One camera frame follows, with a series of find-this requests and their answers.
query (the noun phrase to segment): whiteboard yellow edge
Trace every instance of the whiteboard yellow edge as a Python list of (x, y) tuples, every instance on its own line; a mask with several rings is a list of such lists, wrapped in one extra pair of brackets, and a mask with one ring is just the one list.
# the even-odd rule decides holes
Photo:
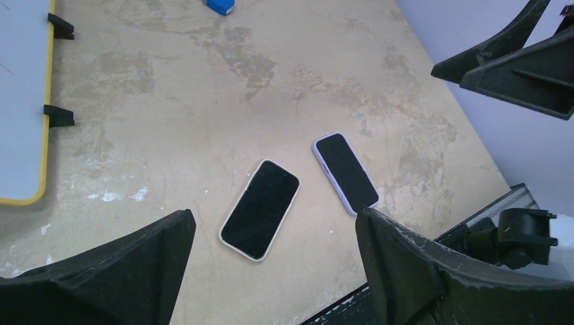
[[(56, 0), (50, 1), (50, 13), (54, 14), (56, 10)], [(50, 97), (51, 97), (51, 87), (52, 87), (52, 56), (53, 56), (53, 24), (48, 24), (48, 60), (47, 60), (47, 68), (46, 68), (46, 91), (44, 94), (44, 102), (47, 105), (50, 105)], [(44, 115), (44, 130), (43, 130), (43, 139), (42, 139), (42, 158), (40, 162), (40, 186), (38, 188), (38, 192), (32, 196), (31, 198), (27, 198), (26, 200), (14, 200), (11, 198), (0, 198), (0, 204), (8, 204), (8, 205), (30, 205), (36, 201), (38, 201), (46, 192), (46, 177), (47, 177), (47, 165), (48, 165), (48, 135), (49, 135), (49, 128), (50, 128), (50, 117)]]

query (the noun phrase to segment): white smartphone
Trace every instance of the white smartphone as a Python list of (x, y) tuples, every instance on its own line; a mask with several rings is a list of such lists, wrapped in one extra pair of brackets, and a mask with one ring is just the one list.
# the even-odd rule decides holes
[(264, 160), (225, 220), (219, 239), (252, 261), (263, 260), (298, 191), (297, 177)]
[(373, 182), (342, 134), (318, 139), (313, 144), (313, 153), (350, 215), (356, 216), (362, 209), (378, 203)]

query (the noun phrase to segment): phone frame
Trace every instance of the phone frame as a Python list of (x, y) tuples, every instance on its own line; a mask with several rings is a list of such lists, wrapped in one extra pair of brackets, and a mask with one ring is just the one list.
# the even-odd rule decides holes
[[(299, 182), (297, 189), (295, 190), (295, 193), (293, 194), (293, 197), (291, 198), (291, 202), (289, 203), (289, 206), (287, 207), (287, 209), (285, 209), (285, 213), (283, 214), (283, 216), (281, 217), (281, 222), (279, 222), (279, 225), (277, 226), (277, 229), (275, 229), (275, 233), (273, 234), (273, 238), (271, 239), (271, 242), (269, 242), (269, 245), (267, 245), (267, 249), (265, 250), (265, 253), (263, 254), (263, 256), (260, 259), (254, 259), (253, 257), (249, 256), (247, 253), (245, 253), (244, 251), (238, 249), (237, 247), (231, 245), (230, 243), (224, 241), (221, 232), (223, 231), (223, 228), (225, 227), (225, 225), (227, 225), (227, 222), (229, 221), (229, 218), (231, 217), (231, 215), (233, 214), (233, 212), (235, 211), (235, 209), (237, 208), (237, 204), (239, 204), (239, 201), (241, 201), (241, 199), (243, 198), (243, 195), (245, 195), (245, 191), (247, 191), (247, 189), (249, 188), (249, 185), (251, 185), (251, 182), (253, 181), (253, 177), (255, 177), (255, 175), (257, 174), (257, 172), (259, 171), (259, 169), (261, 168), (261, 165), (263, 165), (264, 162), (269, 161), (275, 165), (277, 165), (279, 168), (283, 169), (284, 171), (286, 171), (287, 173), (293, 175), (295, 178), (297, 178), (297, 181)], [(261, 262), (264, 258), (266, 258), (267, 254), (269, 253), (269, 249), (271, 248), (271, 245), (273, 244), (273, 242), (275, 241), (275, 238), (277, 237), (277, 233), (279, 232), (279, 229), (281, 228), (281, 225), (283, 224), (283, 221), (285, 221), (285, 216), (287, 216), (287, 213), (289, 213), (289, 210), (291, 209), (291, 206), (293, 205), (293, 201), (295, 201), (295, 197), (297, 196), (297, 194), (299, 193), (299, 189), (301, 188), (301, 181), (299, 180), (299, 178), (297, 176), (295, 176), (294, 173), (291, 173), (289, 170), (287, 170), (286, 168), (284, 168), (283, 166), (279, 165), (278, 163), (269, 160), (269, 159), (264, 159), (259, 163), (259, 166), (257, 167), (257, 169), (255, 170), (255, 172), (251, 175), (251, 178), (249, 179), (249, 181), (247, 182), (247, 185), (245, 186), (245, 188), (243, 189), (243, 191), (241, 192), (241, 195), (239, 195), (239, 198), (237, 199), (237, 202), (234, 204), (234, 207), (231, 209), (231, 211), (229, 212), (229, 215), (227, 216), (227, 218), (225, 218), (225, 222), (223, 222), (223, 225), (221, 226), (221, 229), (219, 229), (219, 240), (227, 247), (231, 248), (232, 250), (236, 251), (237, 253), (240, 253), (241, 255), (243, 255), (244, 257), (246, 257), (247, 259), (254, 261), (254, 262)]]
[(347, 200), (345, 193), (343, 193), (343, 190), (340, 188), (339, 184), (337, 183), (335, 176), (333, 176), (333, 173), (331, 172), (331, 170), (327, 166), (327, 163), (323, 159), (321, 152), (319, 152), (319, 149), (317, 148), (317, 142), (319, 142), (323, 139), (326, 139), (328, 137), (332, 137), (333, 135), (337, 135), (337, 134), (339, 134), (340, 136), (343, 137), (343, 139), (345, 140), (345, 142), (347, 143), (347, 145), (351, 149), (353, 156), (355, 156), (355, 159), (359, 162), (359, 166), (361, 166), (361, 168), (363, 169), (363, 171), (367, 175), (367, 179), (369, 179), (369, 182), (371, 183), (371, 186), (374, 188), (375, 193), (377, 193), (377, 201), (375, 203), (371, 204), (370, 206), (368, 206), (369, 208), (376, 206), (380, 202), (380, 195), (377, 191), (375, 184), (373, 183), (373, 179), (369, 176), (369, 173), (367, 172), (367, 170), (363, 166), (363, 163), (361, 162), (361, 160), (358, 158), (357, 154), (353, 150), (353, 147), (351, 146), (351, 144), (349, 143), (347, 138), (342, 133), (334, 132), (334, 133), (331, 133), (329, 135), (325, 135), (324, 137), (321, 137), (321, 138), (315, 140), (315, 142), (313, 143), (313, 153), (314, 153), (315, 157), (317, 158), (317, 160), (319, 161), (319, 164), (321, 165), (321, 169), (323, 169), (323, 172), (327, 175), (327, 178), (331, 182), (331, 185), (333, 185), (333, 188), (335, 189), (335, 192), (337, 193), (338, 197), (340, 198), (341, 202), (343, 203), (345, 210), (347, 210), (348, 214), (356, 217), (357, 211), (353, 211), (353, 208), (351, 208), (351, 205), (349, 204), (349, 200)]

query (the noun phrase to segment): worn surface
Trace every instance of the worn surface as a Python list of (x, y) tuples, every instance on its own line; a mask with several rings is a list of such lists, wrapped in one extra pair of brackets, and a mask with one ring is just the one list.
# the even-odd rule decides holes
[[(189, 208), (174, 324), (295, 324), (365, 282), (354, 230), (311, 153), (345, 134), (378, 208), (435, 238), (508, 191), (392, 0), (58, 1), (47, 192), (0, 208), (0, 276)], [(265, 158), (301, 189), (260, 264), (217, 237)]]

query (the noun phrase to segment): blue block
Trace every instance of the blue block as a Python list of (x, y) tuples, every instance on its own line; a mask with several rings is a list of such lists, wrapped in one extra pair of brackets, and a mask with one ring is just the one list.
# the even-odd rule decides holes
[(214, 12), (227, 16), (233, 10), (235, 0), (206, 0), (205, 4), (213, 9)]

